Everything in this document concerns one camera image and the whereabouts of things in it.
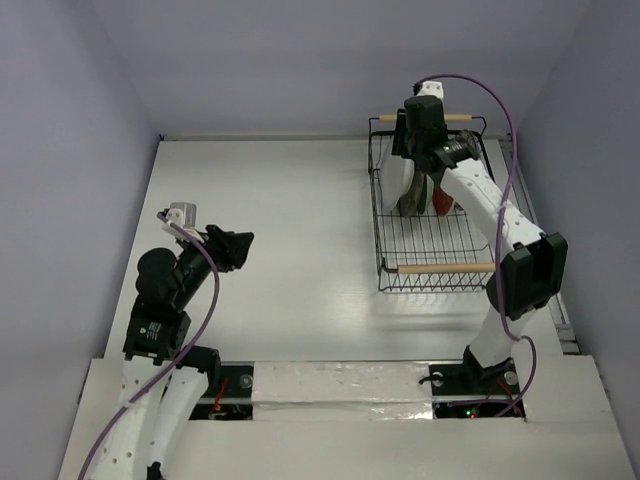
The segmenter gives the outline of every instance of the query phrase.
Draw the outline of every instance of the red object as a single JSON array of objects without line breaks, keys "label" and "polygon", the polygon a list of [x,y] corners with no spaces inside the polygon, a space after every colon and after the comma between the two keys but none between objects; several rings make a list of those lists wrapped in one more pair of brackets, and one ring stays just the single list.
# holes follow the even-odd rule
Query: red object
[{"label": "red object", "polygon": [[436,209],[436,213],[440,217],[444,217],[451,211],[453,207],[453,198],[444,193],[440,188],[435,187],[433,189],[433,207]]}]

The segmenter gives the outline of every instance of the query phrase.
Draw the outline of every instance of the dish rack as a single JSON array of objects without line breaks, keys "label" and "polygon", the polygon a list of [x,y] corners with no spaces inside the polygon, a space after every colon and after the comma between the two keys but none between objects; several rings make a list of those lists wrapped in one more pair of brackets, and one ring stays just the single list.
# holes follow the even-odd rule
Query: dish rack
[{"label": "dish rack", "polygon": [[[378,271],[378,289],[387,292],[472,292],[484,290],[493,274],[489,242],[465,211],[455,205],[438,216],[429,204],[423,215],[400,216],[397,207],[383,213],[380,164],[390,154],[393,131],[371,131],[368,171]],[[450,135],[459,133],[450,130]],[[482,136],[472,132],[491,178]]]}]

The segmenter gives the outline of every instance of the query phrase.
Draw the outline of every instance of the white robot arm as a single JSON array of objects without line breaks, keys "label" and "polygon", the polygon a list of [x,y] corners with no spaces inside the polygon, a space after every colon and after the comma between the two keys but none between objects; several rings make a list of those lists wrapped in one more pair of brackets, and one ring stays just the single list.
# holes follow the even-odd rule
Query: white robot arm
[{"label": "white robot arm", "polygon": [[439,82],[416,85],[414,93],[416,96],[406,100],[404,108],[398,111],[392,153],[413,160],[416,169],[429,175],[454,198],[493,247],[499,213],[504,209],[500,235],[502,258],[498,260],[511,335],[502,324],[494,274],[487,284],[492,308],[477,338],[463,355],[469,382],[479,382],[504,373],[514,339],[519,337],[535,310],[546,305],[560,290],[567,242],[558,233],[547,235],[511,202],[502,204],[502,192],[478,160],[475,143],[468,132],[449,138]]}]

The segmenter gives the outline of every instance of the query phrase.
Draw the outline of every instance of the wooden handle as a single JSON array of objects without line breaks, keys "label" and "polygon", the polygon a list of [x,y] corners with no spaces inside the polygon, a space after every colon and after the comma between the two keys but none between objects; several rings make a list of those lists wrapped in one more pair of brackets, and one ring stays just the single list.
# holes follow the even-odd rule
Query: wooden handle
[{"label": "wooden handle", "polygon": [[[397,115],[395,113],[388,115],[380,115],[378,120],[381,122],[395,122]],[[468,122],[471,120],[472,115],[466,113],[447,113],[444,116],[445,122]]]},{"label": "wooden handle", "polygon": [[433,265],[398,265],[398,273],[420,275],[423,273],[491,273],[494,263],[437,263]]}]

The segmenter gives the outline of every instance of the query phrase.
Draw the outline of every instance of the white wall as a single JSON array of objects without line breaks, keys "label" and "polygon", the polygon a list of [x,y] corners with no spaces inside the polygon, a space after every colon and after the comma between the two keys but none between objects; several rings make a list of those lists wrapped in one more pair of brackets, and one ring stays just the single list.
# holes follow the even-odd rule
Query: white wall
[{"label": "white wall", "polygon": [[[163,133],[363,133],[427,74],[524,118],[588,0],[93,0]],[[452,113],[494,102],[450,82]]]},{"label": "white wall", "polygon": [[57,478],[156,145],[89,2],[2,2],[2,478]]},{"label": "white wall", "polygon": [[640,473],[640,2],[595,0],[521,131],[547,231],[569,241],[564,298]]}]

